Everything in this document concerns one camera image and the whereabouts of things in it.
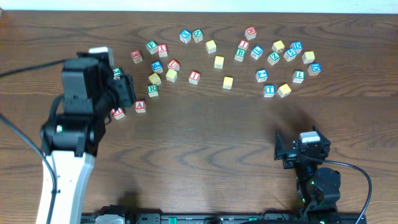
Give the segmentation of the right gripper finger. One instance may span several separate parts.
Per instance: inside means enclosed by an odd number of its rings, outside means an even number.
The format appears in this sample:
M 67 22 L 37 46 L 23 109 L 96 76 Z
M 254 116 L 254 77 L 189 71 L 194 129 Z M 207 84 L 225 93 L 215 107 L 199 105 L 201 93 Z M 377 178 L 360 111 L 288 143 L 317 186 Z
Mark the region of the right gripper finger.
M 320 141 L 322 142 L 323 145 L 329 145 L 330 141 L 319 131 L 319 129 L 316 126 L 313 126 L 313 130 L 317 132 L 317 134 L 320 137 Z
M 284 155 L 284 148 L 280 139 L 279 133 L 275 132 L 275 148 L 274 148 L 274 160 L 281 160 Z

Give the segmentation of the green R block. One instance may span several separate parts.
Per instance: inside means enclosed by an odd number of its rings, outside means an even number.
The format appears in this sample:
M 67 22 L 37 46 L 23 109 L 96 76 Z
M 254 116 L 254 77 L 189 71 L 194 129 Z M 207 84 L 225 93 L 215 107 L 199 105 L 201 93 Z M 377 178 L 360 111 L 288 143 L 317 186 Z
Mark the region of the green R block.
M 147 86 L 147 92 L 148 92 L 148 95 L 150 97 L 155 97 L 155 96 L 159 95 L 159 91 L 158 91 L 157 85 L 148 85 Z

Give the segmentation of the yellow block O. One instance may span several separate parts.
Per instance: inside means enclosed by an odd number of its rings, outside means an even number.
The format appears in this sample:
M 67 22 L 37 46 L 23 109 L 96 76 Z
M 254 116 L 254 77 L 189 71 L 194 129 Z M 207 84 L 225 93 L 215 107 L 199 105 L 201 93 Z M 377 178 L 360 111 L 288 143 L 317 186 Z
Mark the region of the yellow block O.
M 230 90 L 233 86 L 234 78 L 232 77 L 224 77 L 223 80 L 223 88 Z
M 170 82 L 175 82 L 177 78 L 178 78 L 178 72 L 173 69 L 168 69 L 166 73 L 166 79 Z

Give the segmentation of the green B block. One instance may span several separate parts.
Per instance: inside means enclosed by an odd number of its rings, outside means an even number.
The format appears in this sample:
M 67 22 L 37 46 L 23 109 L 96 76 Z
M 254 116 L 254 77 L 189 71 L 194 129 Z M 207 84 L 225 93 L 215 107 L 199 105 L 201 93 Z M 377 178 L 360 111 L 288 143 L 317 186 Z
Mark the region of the green B block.
M 236 53 L 234 55 L 234 59 L 239 62 L 242 62 L 245 55 L 246 55 L 246 51 L 244 49 L 237 49 Z

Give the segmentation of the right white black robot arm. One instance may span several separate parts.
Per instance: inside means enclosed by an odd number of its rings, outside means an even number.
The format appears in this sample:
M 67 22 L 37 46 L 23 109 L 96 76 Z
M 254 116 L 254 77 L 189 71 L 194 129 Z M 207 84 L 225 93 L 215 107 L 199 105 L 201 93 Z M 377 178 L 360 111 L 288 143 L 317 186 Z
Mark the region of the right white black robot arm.
M 306 222 L 339 222 L 337 201 L 340 199 L 341 175 L 319 165 L 325 162 L 331 142 L 316 128 L 300 134 L 291 149 L 284 149 L 279 133 L 275 134 L 274 159 L 283 162 L 284 169 L 294 169 L 297 192 L 304 207 L 297 218 Z

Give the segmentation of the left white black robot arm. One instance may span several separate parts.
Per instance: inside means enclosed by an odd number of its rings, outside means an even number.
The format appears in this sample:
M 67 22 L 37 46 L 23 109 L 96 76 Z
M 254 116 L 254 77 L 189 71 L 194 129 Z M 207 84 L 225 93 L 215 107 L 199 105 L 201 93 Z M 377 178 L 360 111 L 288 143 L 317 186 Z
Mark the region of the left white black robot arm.
M 44 179 L 37 223 L 79 223 L 105 119 L 136 100 L 132 78 L 114 78 L 105 54 L 81 54 L 63 64 L 63 94 L 40 130 Z

